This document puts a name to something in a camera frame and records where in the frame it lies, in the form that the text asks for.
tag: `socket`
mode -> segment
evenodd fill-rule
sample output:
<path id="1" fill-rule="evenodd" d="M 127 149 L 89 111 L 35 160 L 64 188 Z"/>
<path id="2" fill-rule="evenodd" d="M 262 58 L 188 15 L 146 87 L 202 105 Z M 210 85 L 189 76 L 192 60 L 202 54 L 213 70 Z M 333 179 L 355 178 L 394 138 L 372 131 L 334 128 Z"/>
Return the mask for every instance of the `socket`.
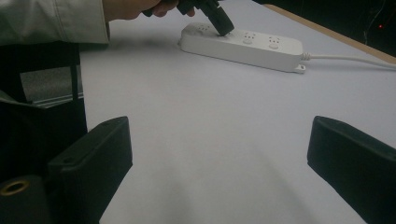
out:
<path id="1" fill-rule="evenodd" d="M 304 73 L 303 45 L 299 40 L 234 29 L 220 36 L 211 24 L 193 22 L 181 32 L 180 48 L 227 61 L 283 72 Z"/>

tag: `white cable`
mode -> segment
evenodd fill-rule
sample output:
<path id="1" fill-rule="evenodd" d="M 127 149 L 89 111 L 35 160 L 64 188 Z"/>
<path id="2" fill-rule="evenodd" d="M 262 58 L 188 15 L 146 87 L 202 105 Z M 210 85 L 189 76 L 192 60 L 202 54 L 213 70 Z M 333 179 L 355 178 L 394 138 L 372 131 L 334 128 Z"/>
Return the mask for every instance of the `white cable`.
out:
<path id="1" fill-rule="evenodd" d="M 355 61 L 355 62 L 360 62 L 360 63 L 369 63 L 381 67 L 386 67 L 390 69 L 396 70 L 396 64 L 395 63 L 381 63 L 381 62 L 376 62 L 368 59 L 363 59 L 359 57 L 349 57 L 349 56 L 342 56 L 342 55 L 311 55 L 310 53 L 303 53 L 303 56 L 301 60 L 303 61 L 309 61 L 311 59 L 331 59 L 331 60 L 347 60 L 347 61 Z"/>

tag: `hand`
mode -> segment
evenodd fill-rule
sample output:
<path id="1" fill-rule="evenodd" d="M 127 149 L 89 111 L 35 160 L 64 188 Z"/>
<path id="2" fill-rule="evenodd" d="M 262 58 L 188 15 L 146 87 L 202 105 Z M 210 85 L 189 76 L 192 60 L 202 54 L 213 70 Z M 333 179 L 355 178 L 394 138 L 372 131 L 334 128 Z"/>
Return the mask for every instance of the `hand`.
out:
<path id="1" fill-rule="evenodd" d="M 103 0 L 103 9 L 105 21 L 114 20 L 133 20 L 139 14 L 153 7 L 153 14 L 157 17 L 163 17 L 167 11 L 172 10 L 178 4 L 177 0 Z M 194 16 L 192 9 L 187 13 Z"/>

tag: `sleeve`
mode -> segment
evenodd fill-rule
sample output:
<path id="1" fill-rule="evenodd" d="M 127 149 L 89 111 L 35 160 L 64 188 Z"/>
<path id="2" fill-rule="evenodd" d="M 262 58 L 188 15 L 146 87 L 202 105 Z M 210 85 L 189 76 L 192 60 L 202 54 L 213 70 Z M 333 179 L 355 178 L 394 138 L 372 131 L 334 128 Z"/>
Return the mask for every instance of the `sleeve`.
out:
<path id="1" fill-rule="evenodd" d="M 0 0 L 0 45 L 107 43 L 102 0 Z"/>

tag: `table surface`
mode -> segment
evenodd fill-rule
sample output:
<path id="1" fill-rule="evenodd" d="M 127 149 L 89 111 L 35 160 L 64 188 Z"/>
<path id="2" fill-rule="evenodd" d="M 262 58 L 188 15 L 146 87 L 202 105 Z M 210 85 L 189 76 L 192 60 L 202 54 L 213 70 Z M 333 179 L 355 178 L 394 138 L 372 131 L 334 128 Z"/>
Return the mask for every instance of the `table surface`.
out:
<path id="1" fill-rule="evenodd" d="M 375 58 L 252 1 L 220 4 L 237 29 Z M 396 147 L 396 73 L 319 60 L 298 75 L 186 53 L 177 41 L 194 21 L 209 22 L 176 10 L 114 21 L 107 48 L 81 52 L 89 129 L 128 116 L 134 153 L 101 223 L 364 223 L 307 165 L 312 121 Z"/>

